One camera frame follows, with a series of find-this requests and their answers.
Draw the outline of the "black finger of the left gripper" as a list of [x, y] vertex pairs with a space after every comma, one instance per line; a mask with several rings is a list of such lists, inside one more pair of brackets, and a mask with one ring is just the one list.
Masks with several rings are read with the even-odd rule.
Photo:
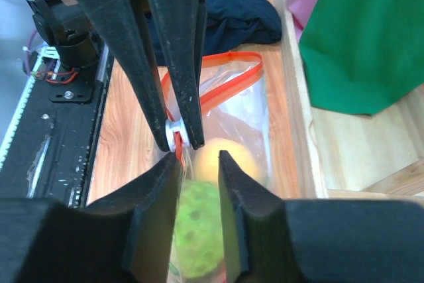
[[168, 73], [194, 149], [204, 145], [199, 102], [207, 9], [205, 0], [148, 0]]
[[147, 0], [77, 0], [127, 75], [158, 148], [167, 151], [162, 86], [144, 8]]

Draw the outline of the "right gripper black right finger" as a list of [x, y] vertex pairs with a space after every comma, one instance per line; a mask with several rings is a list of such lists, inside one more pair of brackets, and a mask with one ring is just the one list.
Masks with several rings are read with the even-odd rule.
[[228, 282], [422, 282], [423, 208], [412, 201], [281, 199], [219, 172]]

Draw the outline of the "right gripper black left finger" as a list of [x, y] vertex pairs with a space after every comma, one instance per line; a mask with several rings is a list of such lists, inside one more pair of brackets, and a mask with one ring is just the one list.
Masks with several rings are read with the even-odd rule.
[[172, 153], [87, 207], [1, 201], [2, 282], [165, 282], [182, 165]]

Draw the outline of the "green custard apple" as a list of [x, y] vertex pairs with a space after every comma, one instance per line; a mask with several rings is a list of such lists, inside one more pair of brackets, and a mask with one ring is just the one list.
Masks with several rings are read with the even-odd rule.
[[223, 262], [221, 206], [217, 186], [186, 180], [174, 226], [170, 264], [185, 279], [214, 272]]

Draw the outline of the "yellow peach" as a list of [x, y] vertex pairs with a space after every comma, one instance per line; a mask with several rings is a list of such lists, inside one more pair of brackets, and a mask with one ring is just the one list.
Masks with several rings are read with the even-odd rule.
[[251, 151], [241, 143], [224, 138], [213, 138], [195, 152], [192, 160], [194, 179], [218, 186], [221, 163], [224, 171], [243, 171], [259, 184], [265, 182], [266, 173]]

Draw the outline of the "clear zip top bag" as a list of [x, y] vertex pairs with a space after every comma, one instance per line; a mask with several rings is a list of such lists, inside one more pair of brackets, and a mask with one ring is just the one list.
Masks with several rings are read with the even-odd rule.
[[[205, 144], [213, 138], [229, 139], [246, 146], [266, 173], [262, 186], [285, 198], [299, 195], [293, 154], [278, 159], [277, 143], [282, 134], [272, 124], [267, 77], [262, 56], [257, 52], [228, 52], [203, 59], [199, 87]], [[185, 146], [184, 180], [195, 180], [196, 150]], [[224, 282], [224, 259], [214, 272], [198, 279], [185, 279], [170, 264], [170, 282]]]

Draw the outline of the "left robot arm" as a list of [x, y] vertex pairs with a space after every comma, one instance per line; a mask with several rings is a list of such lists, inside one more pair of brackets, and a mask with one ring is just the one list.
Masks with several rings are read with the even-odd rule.
[[27, 0], [40, 36], [68, 68], [98, 59], [102, 40], [127, 75], [160, 150], [174, 133], [158, 67], [165, 66], [182, 118], [181, 136], [204, 144], [199, 101], [207, 9], [205, 0]]

